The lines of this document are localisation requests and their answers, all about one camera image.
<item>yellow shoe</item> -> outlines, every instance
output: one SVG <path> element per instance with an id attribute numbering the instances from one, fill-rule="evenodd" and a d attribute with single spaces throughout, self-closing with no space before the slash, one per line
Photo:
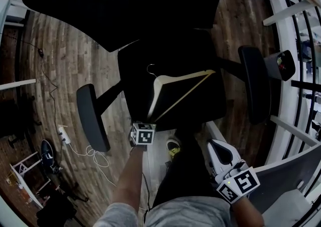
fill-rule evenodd
<path id="1" fill-rule="evenodd" d="M 166 142 L 166 146 L 172 158 L 181 151 L 180 144 L 174 139 L 169 139 Z"/>

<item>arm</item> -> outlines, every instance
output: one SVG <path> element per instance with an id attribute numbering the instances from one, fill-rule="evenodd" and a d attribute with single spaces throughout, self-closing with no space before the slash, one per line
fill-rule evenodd
<path id="1" fill-rule="evenodd" d="M 232 204 L 234 216 L 239 227 L 263 227 L 264 220 L 261 213 L 252 203 L 243 197 Z"/>
<path id="2" fill-rule="evenodd" d="M 121 173 L 112 202 L 131 205 L 136 212 L 139 209 L 141 175 L 142 175 L 143 148 L 136 146 L 129 156 L 123 172 Z"/>

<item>power cord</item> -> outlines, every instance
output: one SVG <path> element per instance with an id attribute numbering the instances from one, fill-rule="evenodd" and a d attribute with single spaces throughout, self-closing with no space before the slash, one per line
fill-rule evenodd
<path id="1" fill-rule="evenodd" d="M 108 162 L 107 158 L 106 158 L 101 152 L 99 152 L 99 151 L 97 151 L 97 150 L 94 150 L 93 148 L 90 149 L 89 151 L 87 151 L 88 148 L 91 147 L 91 145 L 89 145 L 89 146 L 86 147 L 86 154 L 79 154 L 77 151 L 74 150 L 74 148 L 71 146 L 70 143 L 69 143 L 69 146 L 70 146 L 71 150 L 72 150 L 75 154 L 77 154 L 78 156 L 89 156 L 89 157 L 93 157 L 94 163 L 97 165 L 98 169 L 99 169 L 99 170 L 102 172 L 102 174 L 105 176 L 106 180 L 116 187 L 116 184 L 113 183 L 111 180 L 109 180 L 109 179 L 107 178 L 106 174 L 101 170 L 101 167 L 109 167 L 109 162 Z M 99 155 L 101 155 L 101 156 L 103 157 L 103 159 L 105 159 L 105 161 L 107 162 L 107 165 L 98 164 L 97 157 L 96 157 L 96 154 L 97 154 L 97 153 L 98 153 Z"/>
<path id="2" fill-rule="evenodd" d="M 97 165 L 98 169 L 99 169 L 99 170 L 102 172 L 102 174 L 105 176 L 106 180 L 107 180 L 108 182 L 110 182 L 112 185 L 114 185 L 115 187 L 117 187 L 115 183 L 113 183 L 111 180 L 109 180 L 109 179 L 107 178 L 106 174 L 105 174 L 105 173 L 101 170 L 101 168 L 100 168 L 100 167 L 109 167 L 109 161 L 107 160 L 107 158 L 106 158 L 101 152 L 99 152 L 99 151 L 97 151 L 97 150 L 94 150 L 93 148 L 90 149 L 89 151 L 87 151 L 88 148 L 91 147 L 91 145 L 89 145 L 89 146 L 86 147 L 86 154 L 79 154 L 77 151 L 74 150 L 74 148 L 71 146 L 70 143 L 69 143 L 69 146 L 70 146 L 71 150 L 72 150 L 75 154 L 77 154 L 78 156 L 89 156 L 89 157 L 93 157 L 94 163 Z M 97 158 L 96 158 L 96 154 L 97 154 L 97 153 L 98 153 L 99 155 L 101 155 L 101 156 L 105 159 L 105 161 L 107 162 L 107 165 L 101 165 L 101 164 L 99 164 L 99 163 L 97 162 Z M 145 218 L 147 212 L 149 211 L 149 197 L 150 197 L 150 192 L 149 192 L 149 189 L 148 189 L 146 177 L 145 177 L 144 174 L 143 174 L 143 176 L 144 176 L 145 183 L 146 183 L 146 187 L 147 187 L 147 194 L 148 194 L 147 206 L 148 206 L 148 209 L 145 209 L 145 208 L 143 208 L 143 207 L 139 207 L 139 208 L 142 209 L 142 210 L 146 210 L 146 212 L 145 212 L 145 214 L 144 214 L 144 218 Z"/>
<path id="3" fill-rule="evenodd" d="M 31 45 L 31 46 L 37 48 L 38 50 L 41 50 L 39 47 L 37 47 L 37 46 L 35 46 L 35 45 L 31 44 L 31 43 L 25 42 L 24 40 L 18 40 L 17 38 L 12 37 L 12 36 L 8 36 L 8 35 L 6 35 L 6 34 L 4 34 L 4 33 L 0 33 L 0 35 L 3 35 L 3 36 L 5 36 L 5 37 L 9 37 L 9 38 L 14 39 L 14 40 L 19 41 L 19 42 L 23 42 L 23 43 L 25 43 L 25 44 L 27 44 L 27 45 Z"/>
<path id="4" fill-rule="evenodd" d="M 143 175 L 143 177 L 144 177 L 145 185 L 146 185 L 146 189 L 147 189 L 147 210 L 146 210 L 146 212 L 144 213 L 144 216 L 143 216 L 143 221 L 144 221 L 144 223 L 145 223 L 145 221 L 146 221 L 146 215 L 147 215 L 147 213 L 150 211 L 150 207 L 149 207 L 150 192 L 149 192 L 149 188 L 148 188 L 148 184 L 147 184 L 146 177 L 145 177 L 145 175 L 144 175 L 143 172 L 142 172 L 142 175 Z"/>
<path id="5" fill-rule="evenodd" d="M 42 71 L 42 73 L 44 74 L 44 76 L 48 79 L 49 83 L 50 83 L 52 86 L 54 86 L 54 89 L 49 92 L 49 95 L 50 95 L 50 97 L 52 98 L 52 100 L 54 101 L 54 123 L 55 123 L 55 128 L 57 129 L 57 121 L 56 121 L 56 112 L 57 112 L 57 110 L 56 110 L 56 100 L 55 100 L 55 97 L 52 95 L 52 93 L 58 89 L 58 86 L 55 85 L 55 84 L 51 81 L 51 79 L 46 75 L 46 73 L 45 73 L 45 71 L 44 71 L 44 68 L 43 68 L 43 64 L 44 64 L 43 60 L 44 60 L 43 57 L 41 57 L 41 71 Z M 61 142 L 61 145 L 60 145 L 60 154 L 59 154 L 59 155 L 60 155 L 60 159 L 59 159 L 58 165 L 60 165 L 61 160 L 62 160 L 62 146 L 63 146 L 63 145 L 62 145 L 62 142 Z"/>

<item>chair armrest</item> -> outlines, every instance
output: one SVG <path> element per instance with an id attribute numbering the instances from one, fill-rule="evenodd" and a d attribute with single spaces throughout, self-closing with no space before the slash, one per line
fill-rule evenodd
<path id="1" fill-rule="evenodd" d="M 269 77 L 261 52 L 256 47 L 241 46 L 238 49 L 247 94 L 249 120 L 252 124 L 263 122 L 271 110 Z"/>
<path id="2" fill-rule="evenodd" d="M 84 85 L 77 90 L 77 107 L 81 125 L 94 150 L 101 152 L 110 150 L 101 114 L 121 91 L 122 86 L 120 82 L 107 90 L 99 98 L 96 98 L 95 87 L 92 84 Z"/>

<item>hanger hook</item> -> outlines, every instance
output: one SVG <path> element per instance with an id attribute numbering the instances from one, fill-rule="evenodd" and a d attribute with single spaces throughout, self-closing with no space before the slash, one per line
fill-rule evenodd
<path id="1" fill-rule="evenodd" d="M 157 76 L 156 76 L 154 73 L 151 73 L 150 71 L 148 71 L 148 67 L 151 66 L 151 65 L 154 65 L 154 64 L 149 64 L 149 65 L 147 66 L 146 70 L 147 70 L 148 73 L 150 73 L 151 75 L 154 75 L 154 76 L 157 78 Z"/>

